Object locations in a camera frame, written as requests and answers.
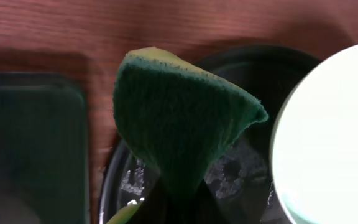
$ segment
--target brown wooden surface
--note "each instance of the brown wooden surface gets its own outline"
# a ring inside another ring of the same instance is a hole
[[[0,70],[60,72],[90,107],[91,213],[115,141],[115,72],[131,49],[194,62],[228,47],[276,43],[320,58],[358,44],[357,0],[0,0]]]

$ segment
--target wood grain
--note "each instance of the wood grain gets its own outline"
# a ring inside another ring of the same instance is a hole
[[[326,58],[358,44],[358,1],[0,0],[0,70],[60,72],[88,94],[93,223],[116,136],[111,93],[124,54],[154,45],[194,62],[253,43]]]

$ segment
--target green sponge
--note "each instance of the green sponge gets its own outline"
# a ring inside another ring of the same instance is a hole
[[[209,165],[245,128],[268,119],[245,90],[155,47],[125,56],[113,102],[119,134],[159,173],[175,205],[195,196]]]

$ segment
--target tabletop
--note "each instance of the tabletop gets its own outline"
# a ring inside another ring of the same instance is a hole
[[[238,45],[280,44],[321,59],[358,44],[356,0],[0,0],[0,71],[64,74],[89,104],[91,217],[112,146],[116,70],[156,46],[195,62]]]

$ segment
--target black pan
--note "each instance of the black pan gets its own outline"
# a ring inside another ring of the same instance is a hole
[[[287,47],[251,45],[195,64],[247,90],[261,100],[270,115],[266,123],[247,129],[204,178],[232,224],[289,223],[272,190],[270,135],[285,98],[320,62]],[[106,172],[99,224],[105,224],[128,203],[141,202],[156,180],[157,175],[120,142]]]

